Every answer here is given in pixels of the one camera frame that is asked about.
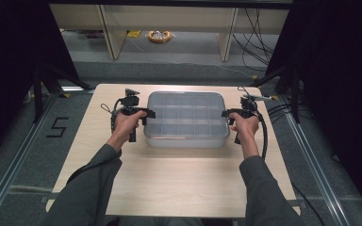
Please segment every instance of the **dark wall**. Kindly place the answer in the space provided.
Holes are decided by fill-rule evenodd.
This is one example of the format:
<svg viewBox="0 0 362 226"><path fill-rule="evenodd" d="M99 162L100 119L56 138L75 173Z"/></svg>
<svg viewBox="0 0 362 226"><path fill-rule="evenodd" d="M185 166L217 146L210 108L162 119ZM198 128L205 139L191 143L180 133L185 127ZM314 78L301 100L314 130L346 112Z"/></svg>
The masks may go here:
<svg viewBox="0 0 362 226"><path fill-rule="evenodd" d="M332 1L304 93L362 195L362 1Z"/></svg>

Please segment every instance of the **light wood tabletop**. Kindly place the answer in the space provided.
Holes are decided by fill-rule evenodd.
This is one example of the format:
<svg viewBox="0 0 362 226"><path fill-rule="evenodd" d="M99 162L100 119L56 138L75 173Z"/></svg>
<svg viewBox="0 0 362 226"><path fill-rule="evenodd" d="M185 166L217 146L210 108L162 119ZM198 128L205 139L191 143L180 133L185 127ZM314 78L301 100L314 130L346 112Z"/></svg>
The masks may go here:
<svg viewBox="0 0 362 226"><path fill-rule="evenodd" d="M154 91L213 91L222 95L225 107L240 108L243 92L237 87L201 87L135 84L99 85L80 124L73 145L58 176L53 193L59 193L68 178L87 164L110 137L110 109L123 98L125 88L140 92L140 107L146 107ZM250 94L261 95L257 88ZM267 109L257 102L268 127L266 163L289 201L296 201L284 159L272 129ZM137 128L137 142L123 145L123 165L114 179L107 215L151 217L244 218L246 187L239 172L242 162L236 133L221 148L156 148L147 143L143 126ZM261 128L255 135L259 151L263 146ZM46 209L52 205L50 200ZM294 209L300 214L299 207Z"/></svg>

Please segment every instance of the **hand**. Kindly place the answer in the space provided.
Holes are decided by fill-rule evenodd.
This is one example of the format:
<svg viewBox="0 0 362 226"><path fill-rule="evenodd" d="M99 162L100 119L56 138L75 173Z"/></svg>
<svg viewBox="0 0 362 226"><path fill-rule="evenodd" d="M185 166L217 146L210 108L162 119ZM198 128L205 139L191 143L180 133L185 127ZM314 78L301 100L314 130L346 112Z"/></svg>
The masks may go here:
<svg viewBox="0 0 362 226"><path fill-rule="evenodd" d="M116 121L114 122L114 132L107 141L107 144L118 152L123 144L130 138L130 134L132 134L134 127L138 128L138 120L145 116L146 112L141 110L130 116L125 116L121 112L118 112Z"/></svg>
<svg viewBox="0 0 362 226"><path fill-rule="evenodd" d="M258 130L258 117L252 116L244 119L238 113L231 113L229 117L235 120L235 125L230 126L230 129L238 132L243 158L246 159L250 156L258 155L258 149L255 143L255 133Z"/></svg>

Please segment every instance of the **gray floor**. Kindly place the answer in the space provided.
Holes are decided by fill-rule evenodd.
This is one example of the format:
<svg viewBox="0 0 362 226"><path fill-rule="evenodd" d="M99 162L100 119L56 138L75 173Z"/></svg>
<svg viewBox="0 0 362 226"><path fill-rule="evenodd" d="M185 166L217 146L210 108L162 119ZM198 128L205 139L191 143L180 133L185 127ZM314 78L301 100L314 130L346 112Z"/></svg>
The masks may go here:
<svg viewBox="0 0 362 226"><path fill-rule="evenodd" d="M66 31L63 34L69 52L81 79L90 85L100 83L188 84L207 86L246 86L252 76L263 72L247 69L242 61L242 51L233 41L230 57L221 62L215 34L174 32L173 38L164 44L151 43L142 32L138 39L126 39L119 59L111 60L106 43L102 39L87 39L82 34ZM243 36L238 39L245 43ZM264 42L273 47L277 36L263 36ZM263 56L262 51L251 47ZM254 69L265 70L266 65L245 56L245 63ZM273 88L276 79L263 85L266 95L276 95ZM69 151L78 125L82 120L91 94L71 94L69 98L57 98L35 140L9 194L0 207L0 225L37 225L45 215L45 199L55 185L61 166ZM279 101L266 103L268 109L280 105ZM5 141L0 146L0 179L13 156L21 147L33 121L33 103L26 104L11 125ZM355 189L344 168L330 158L332 149L310 114L307 106L300 106L301 126L321 162L331 187L351 222L362 225L362 198ZM275 113L272 124L277 136L291 181L300 188L317 209L325 225L336 225L324 202L312 173L302 155L287 118ZM58 122L66 127L63 137L49 138L58 131L52 130L57 117L68 117ZM302 203L301 217L307 225L320 225L313 211Z"/></svg>

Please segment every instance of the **cable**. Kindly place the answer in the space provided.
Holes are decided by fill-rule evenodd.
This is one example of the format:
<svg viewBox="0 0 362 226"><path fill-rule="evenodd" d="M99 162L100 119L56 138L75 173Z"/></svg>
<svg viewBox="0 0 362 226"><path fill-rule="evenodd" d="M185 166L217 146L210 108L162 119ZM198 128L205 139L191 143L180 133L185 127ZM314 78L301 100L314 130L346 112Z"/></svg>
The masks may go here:
<svg viewBox="0 0 362 226"><path fill-rule="evenodd" d="M77 177L79 174L81 174L82 172L86 171L86 170L90 170L102 165L105 165L106 163L109 162L113 162L116 161L117 159L119 159L122 156L122 150L119 150L119 152L116 154L116 156L114 156L113 158L109 158L107 160L103 160L103 161L97 161L97 162L91 162L87 165L85 165L84 167L79 168L78 170L76 170L69 178L69 180L67 180L67 184L69 184L75 177Z"/></svg>
<svg viewBox="0 0 362 226"><path fill-rule="evenodd" d="M287 108L289 108L289 105L286 105L286 106L283 106L283 107L281 107L279 109L274 110L273 112L269 113L269 116L271 117L273 114L275 114L275 113L277 113L279 111L285 110Z"/></svg>
<svg viewBox="0 0 362 226"><path fill-rule="evenodd" d="M118 105L119 102L121 102L122 100L123 100L123 99L119 99L119 100L116 101L116 103L115 103L114 106L113 106L113 111L112 111L112 112L117 111L117 105Z"/></svg>
<svg viewBox="0 0 362 226"><path fill-rule="evenodd" d="M282 114L277 115L278 117L277 117L274 121L272 121L271 124L274 124L276 121L278 121L279 119L281 119L281 117L285 116L286 114L287 114L287 113L282 113Z"/></svg>
<svg viewBox="0 0 362 226"><path fill-rule="evenodd" d="M263 64L266 64L265 61L262 61L263 59L259 56L257 56L255 53L251 52L250 50L246 49L246 46L243 46L239 40L237 39L237 37L233 34L234 39L237 41L237 44L239 45L239 47L242 49L242 62L245 65L246 68L251 69L251 70L255 70L255 71L259 71L259 72L265 72L264 70L259 70L259 69L255 69L255 68L251 68L249 67L246 62L245 62L245 52L248 52L252 57L255 57L257 60L259 60L260 62L262 62Z"/></svg>
<svg viewBox="0 0 362 226"><path fill-rule="evenodd" d="M278 107L286 106L286 105L290 105L290 104L277 105L277 106L275 106L275 107L272 107L272 108L268 109L267 111L270 112L270 111L273 111L274 109L276 109L276 108L278 108Z"/></svg>
<svg viewBox="0 0 362 226"><path fill-rule="evenodd" d="M257 116L258 116L258 120L261 122L261 127L263 128L263 151L261 152L261 157L263 158L263 160L266 158L266 154L267 154L267 146L269 143L269 135L267 132L267 125L264 122L264 118L263 115L260 114L260 112L258 112L258 110L256 111Z"/></svg>
<svg viewBox="0 0 362 226"><path fill-rule="evenodd" d="M260 41L260 44L261 44L262 48L260 48L260 47L258 47L258 46L256 46L256 45L252 44L252 43L250 42L251 37L250 37L247 41L250 42L250 43L251 43L254 47L256 47L257 49L263 50L263 52L264 52L267 60L270 60L270 56L268 55L268 50L271 51L271 54L273 53L273 50L272 50L272 48L270 48L269 46L267 46L267 45L264 43L264 41L263 41L263 39L262 39L262 37L261 37L261 29L260 29L260 21L259 21L260 9L259 9L259 8L256 9L256 21L255 21L255 25L253 24L253 22L252 22L252 20L251 20L251 17L249 16L249 13L248 13L247 8L245 9L245 13L246 13L246 16L247 16L248 19L249 19L249 23L251 24L252 29L253 29L253 32L252 32L252 34L251 34L251 37L253 36L253 34L255 34L256 37L257 37L257 39Z"/></svg>
<svg viewBox="0 0 362 226"><path fill-rule="evenodd" d="M317 212L317 210L314 208L314 206L311 204L311 202L307 199L307 197L304 195L304 193L295 185L293 184L293 182L290 182L293 186L293 188L296 189L296 191L301 194L302 198L304 198L304 200L306 201L307 205L310 207L311 210L313 210L314 214L317 216L317 218L319 219L321 225L325 226L324 221L322 220L321 216L319 215L319 213Z"/></svg>

